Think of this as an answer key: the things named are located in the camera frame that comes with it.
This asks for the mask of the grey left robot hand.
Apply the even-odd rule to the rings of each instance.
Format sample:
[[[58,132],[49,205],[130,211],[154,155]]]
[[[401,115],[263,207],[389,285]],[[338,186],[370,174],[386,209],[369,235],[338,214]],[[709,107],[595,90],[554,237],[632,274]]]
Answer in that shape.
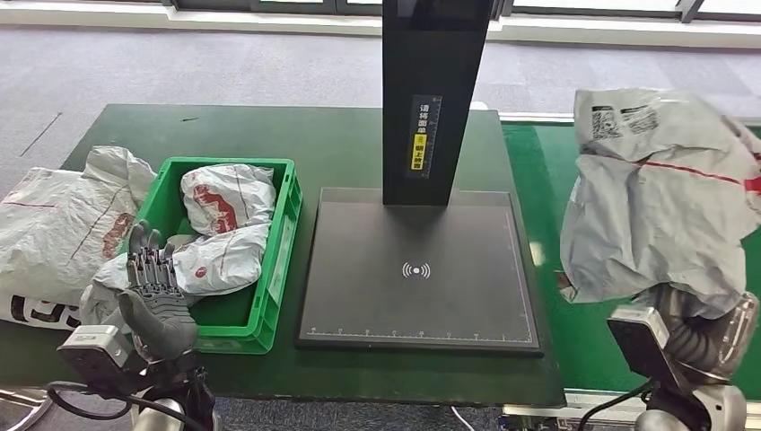
[[[147,362],[176,359],[197,341],[197,324],[179,287],[174,247],[142,220],[128,238],[127,288],[118,295],[121,315],[138,354]]]

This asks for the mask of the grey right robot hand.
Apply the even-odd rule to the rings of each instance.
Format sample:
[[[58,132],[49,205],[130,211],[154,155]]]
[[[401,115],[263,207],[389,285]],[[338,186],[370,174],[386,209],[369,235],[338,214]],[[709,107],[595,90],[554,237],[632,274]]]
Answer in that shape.
[[[715,319],[693,314],[696,297],[669,284],[656,285],[655,309],[669,333],[665,351],[685,367],[727,382],[739,368],[757,327],[759,301],[751,293]]]

